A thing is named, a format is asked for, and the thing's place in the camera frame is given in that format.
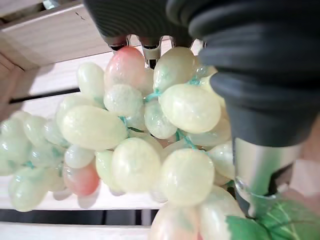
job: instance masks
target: wooden panel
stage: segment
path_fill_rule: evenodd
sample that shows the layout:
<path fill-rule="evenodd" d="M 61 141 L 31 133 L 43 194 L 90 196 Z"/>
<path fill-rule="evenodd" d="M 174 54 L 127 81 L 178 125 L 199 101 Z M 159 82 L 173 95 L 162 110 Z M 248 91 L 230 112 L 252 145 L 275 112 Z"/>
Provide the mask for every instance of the wooden panel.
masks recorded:
<path fill-rule="evenodd" d="M 0 223 L 3 240 L 147 240 L 148 228 L 128 226 Z"/>
<path fill-rule="evenodd" d="M 1 0 L 0 17 L 42 3 L 43 0 Z"/>

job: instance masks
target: wooden slat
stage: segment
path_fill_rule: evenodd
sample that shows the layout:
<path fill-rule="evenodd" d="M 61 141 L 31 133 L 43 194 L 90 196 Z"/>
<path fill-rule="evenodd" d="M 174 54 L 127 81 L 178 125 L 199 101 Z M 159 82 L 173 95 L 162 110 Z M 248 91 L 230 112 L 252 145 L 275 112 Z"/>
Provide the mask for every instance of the wooden slat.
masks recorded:
<path fill-rule="evenodd" d="M 0 223 L 2 240 L 147 240 L 148 232 L 132 226 Z"/>

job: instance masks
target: grape cluster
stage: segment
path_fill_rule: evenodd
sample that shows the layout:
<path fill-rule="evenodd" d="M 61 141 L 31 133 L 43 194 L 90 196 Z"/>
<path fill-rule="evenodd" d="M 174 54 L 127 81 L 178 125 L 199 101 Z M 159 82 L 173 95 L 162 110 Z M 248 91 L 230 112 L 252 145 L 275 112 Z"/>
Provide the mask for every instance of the grape cluster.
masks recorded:
<path fill-rule="evenodd" d="M 168 202 L 152 240 L 222 239 L 228 230 L 213 219 L 242 213 L 218 187 L 235 169 L 225 102 L 210 86 L 215 73 L 185 47 L 170 49 L 154 70 L 133 47 L 105 71 L 82 64 L 80 93 L 66 96 L 53 119 L 18 111 L 1 124 L 0 175 L 14 174 L 12 205 L 30 211 L 65 187 L 87 196 L 101 179 L 117 196 L 149 192 Z"/>

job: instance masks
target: silver metal component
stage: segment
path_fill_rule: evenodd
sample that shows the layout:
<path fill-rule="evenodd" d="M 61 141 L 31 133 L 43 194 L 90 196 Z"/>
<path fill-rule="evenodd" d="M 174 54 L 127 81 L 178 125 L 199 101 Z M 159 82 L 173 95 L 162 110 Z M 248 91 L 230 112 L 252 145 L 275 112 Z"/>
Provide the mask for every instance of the silver metal component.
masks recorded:
<path fill-rule="evenodd" d="M 248 214 L 264 214 L 286 191 L 291 180 L 292 166 L 299 158 L 302 144 L 287 147 L 255 145 L 235 139 L 235 186 L 249 203 Z"/>

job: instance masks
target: green leaf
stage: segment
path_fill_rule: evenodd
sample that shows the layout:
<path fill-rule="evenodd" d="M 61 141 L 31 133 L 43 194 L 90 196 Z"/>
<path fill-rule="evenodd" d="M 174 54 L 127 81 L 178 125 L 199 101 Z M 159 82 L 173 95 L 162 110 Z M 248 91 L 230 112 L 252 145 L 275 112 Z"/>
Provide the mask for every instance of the green leaf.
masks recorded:
<path fill-rule="evenodd" d="M 254 220 L 239 216 L 227 216 L 226 222 L 231 232 L 230 240 L 271 240 L 267 230 Z"/>

